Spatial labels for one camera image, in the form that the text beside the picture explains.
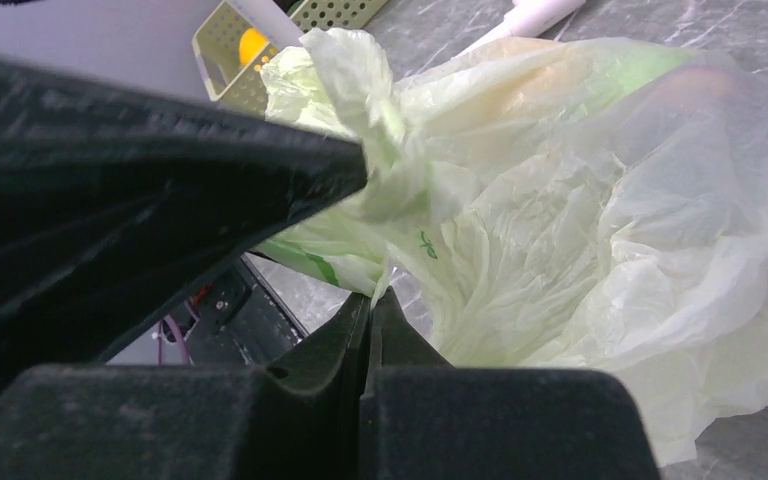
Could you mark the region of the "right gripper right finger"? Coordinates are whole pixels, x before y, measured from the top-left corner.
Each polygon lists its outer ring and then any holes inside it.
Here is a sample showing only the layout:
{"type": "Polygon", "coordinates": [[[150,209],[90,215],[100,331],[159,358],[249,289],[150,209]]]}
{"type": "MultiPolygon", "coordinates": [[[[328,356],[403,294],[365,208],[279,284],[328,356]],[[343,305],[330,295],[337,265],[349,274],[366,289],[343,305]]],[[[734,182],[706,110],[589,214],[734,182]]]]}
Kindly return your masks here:
{"type": "Polygon", "coordinates": [[[634,400],[594,370],[456,368],[393,291],[370,314],[362,479],[656,479],[634,400]]]}

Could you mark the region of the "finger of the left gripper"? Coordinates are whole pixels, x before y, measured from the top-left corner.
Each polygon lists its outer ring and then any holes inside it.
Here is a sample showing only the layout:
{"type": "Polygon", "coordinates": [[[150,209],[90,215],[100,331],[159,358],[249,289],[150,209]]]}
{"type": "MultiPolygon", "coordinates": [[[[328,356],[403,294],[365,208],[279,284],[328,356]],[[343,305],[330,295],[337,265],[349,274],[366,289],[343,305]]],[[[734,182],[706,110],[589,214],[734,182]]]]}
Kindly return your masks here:
{"type": "Polygon", "coordinates": [[[0,59],[0,394],[366,181],[355,142],[0,59]]]}

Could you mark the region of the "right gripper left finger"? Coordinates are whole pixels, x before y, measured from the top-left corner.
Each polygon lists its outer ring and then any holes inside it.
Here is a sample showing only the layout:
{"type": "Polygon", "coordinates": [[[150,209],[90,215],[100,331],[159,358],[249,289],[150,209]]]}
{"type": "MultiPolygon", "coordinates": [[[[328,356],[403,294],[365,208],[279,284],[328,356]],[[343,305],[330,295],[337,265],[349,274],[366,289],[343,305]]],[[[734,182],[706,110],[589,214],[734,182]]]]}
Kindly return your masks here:
{"type": "Polygon", "coordinates": [[[0,479],[341,479],[367,299],[267,366],[63,366],[0,398],[0,479]]]}

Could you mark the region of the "light green plastic bag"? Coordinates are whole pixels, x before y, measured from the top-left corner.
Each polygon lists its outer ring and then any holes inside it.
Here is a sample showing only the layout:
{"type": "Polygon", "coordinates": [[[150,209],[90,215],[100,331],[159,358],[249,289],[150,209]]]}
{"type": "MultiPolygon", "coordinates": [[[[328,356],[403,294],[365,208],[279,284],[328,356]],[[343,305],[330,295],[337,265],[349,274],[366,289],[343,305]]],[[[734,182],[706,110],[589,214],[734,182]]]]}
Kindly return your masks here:
{"type": "Polygon", "coordinates": [[[379,299],[400,267],[459,366],[617,375],[660,465],[768,405],[768,78],[623,38],[505,38],[395,81],[362,31],[261,71],[266,116],[362,143],[367,186],[260,246],[379,299]]]}

